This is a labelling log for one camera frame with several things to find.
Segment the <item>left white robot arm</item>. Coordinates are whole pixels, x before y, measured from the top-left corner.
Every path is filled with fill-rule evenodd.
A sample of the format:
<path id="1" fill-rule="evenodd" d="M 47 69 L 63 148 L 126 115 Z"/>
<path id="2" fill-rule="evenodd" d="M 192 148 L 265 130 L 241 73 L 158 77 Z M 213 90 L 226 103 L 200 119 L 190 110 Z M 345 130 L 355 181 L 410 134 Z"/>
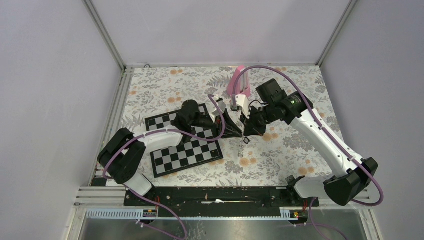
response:
<path id="1" fill-rule="evenodd" d="M 102 176 L 136 193 L 144 206 L 152 204 L 152 183 L 138 172 L 144 154 L 184 145 L 191 139 L 214 142 L 221 138 L 242 138 L 242 130 L 231 120 L 221 98 L 210 96 L 211 109 L 201 112 L 195 100 L 185 101 L 171 124 L 135 136 L 127 128 L 119 129 L 99 153 Z"/>

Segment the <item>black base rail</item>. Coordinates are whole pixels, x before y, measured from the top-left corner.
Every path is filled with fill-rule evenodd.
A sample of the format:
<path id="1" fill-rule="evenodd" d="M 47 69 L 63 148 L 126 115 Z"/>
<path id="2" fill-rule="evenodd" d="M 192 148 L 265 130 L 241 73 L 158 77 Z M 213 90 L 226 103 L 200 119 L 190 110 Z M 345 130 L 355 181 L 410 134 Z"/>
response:
<path id="1" fill-rule="evenodd" d="M 177 215 L 209 213 L 213 216 L 246 216 L 248 213 L 270 216 L 279 208 L 303 214 L 309 205 L 319 206 L 313 198 L 301 198 L 291 187 L 153 187 L 142 200 L 126 191 L 124 206 L 152 207 L 165 210 L 162 204 Z"/>

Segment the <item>black white chessboard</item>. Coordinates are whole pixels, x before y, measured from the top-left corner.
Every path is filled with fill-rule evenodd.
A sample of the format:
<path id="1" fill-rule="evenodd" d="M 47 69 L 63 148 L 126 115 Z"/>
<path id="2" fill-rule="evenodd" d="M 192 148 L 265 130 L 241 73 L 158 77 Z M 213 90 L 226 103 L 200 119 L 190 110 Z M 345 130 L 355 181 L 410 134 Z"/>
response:
<path id="1" fill-rule="evenodd" d="M 179 110 L 148 117 L 145 126 L 148 131 L 169 126 Z M 195 135 L 200 138 L 212 138 L 211 130 L 194 127 Z M 150 153 L 154 178 L 163 177 L 182 170 L 197 167 L 224 158 L 218 141 L 208 142 L 192 138 L 183 145 L 160 149 Z"/>

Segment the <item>floral table mat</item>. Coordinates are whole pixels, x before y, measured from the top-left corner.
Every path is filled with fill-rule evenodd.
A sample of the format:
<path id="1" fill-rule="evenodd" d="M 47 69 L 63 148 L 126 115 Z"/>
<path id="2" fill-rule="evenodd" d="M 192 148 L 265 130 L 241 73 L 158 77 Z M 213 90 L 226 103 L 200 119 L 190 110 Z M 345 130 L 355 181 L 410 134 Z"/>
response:
<path id="1" fill-rule="evenodd" d="M 145 120 L 180 109 L 186 100 L 209 103 L 212 94 L 230 101 L 228 84 L 234 67 L 137 68 L 132 75 L 121 126 L 136 136 Z M 268 79 L 277 80 L 291 94 L 296 87 L 311 100 L 322 120 L 337 134 L 340 127 L 318 66 L 277 66 L 247 72 L 254 90 Z M 284 186 L 289 176 L 323 176 L 331 169 L 305 137 L 284 122 L 268 125 L 263 136 L 253 136 L 238 157 L 240 140 L 221 139 L 223 159 L 155 178 L 151 157 L 144 155 L 138 171 L 156 187 Z"/>

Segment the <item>pink metronome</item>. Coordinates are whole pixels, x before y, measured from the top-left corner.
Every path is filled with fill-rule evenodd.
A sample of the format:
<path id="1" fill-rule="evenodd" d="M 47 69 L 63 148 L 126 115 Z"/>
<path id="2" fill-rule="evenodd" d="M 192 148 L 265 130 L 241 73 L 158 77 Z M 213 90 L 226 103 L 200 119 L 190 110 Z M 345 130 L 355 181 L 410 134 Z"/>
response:
<path id="1" fill-rule="evenodd" d="M 246 67 L 244 65 L 240 65 L 235 69 L 234 74 L 226 89 L 226 92 L 229 96 L 232 96 L 234 94 L 234 88 L 236 95 L 245 95 L 247 98 L 251 96 L 251 85 L 249 81 L 249 76 L 247 73 L 241 75 L 241 72 L 245 68 Z"/>

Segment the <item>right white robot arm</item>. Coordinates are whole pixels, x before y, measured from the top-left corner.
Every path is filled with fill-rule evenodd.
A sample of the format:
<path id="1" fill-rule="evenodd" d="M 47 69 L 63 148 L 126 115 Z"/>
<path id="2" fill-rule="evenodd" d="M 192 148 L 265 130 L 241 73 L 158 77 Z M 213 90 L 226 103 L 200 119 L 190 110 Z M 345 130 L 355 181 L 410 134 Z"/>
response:
<path id="1" fill-rule="evenodd" d="M 312 103 L 299 92 L 290 95 L 281 89 L 275 79 L 256 88 L 263 107 L 250 106 L 243 94 L 232 98 L 233 104 L 242 109 L 240 117 L 244 136 L 263 136 L 267 125 L 285 122 L 302 134 L 323 157 L 331 174 L 288 180 L 287 201 L 293 206 L 301 205 L 307 198 L 329 198 L 345 206 L 368 187 L 375 175 L 378 163 L 363 158 L 349 148 L 318 116 Z"/>

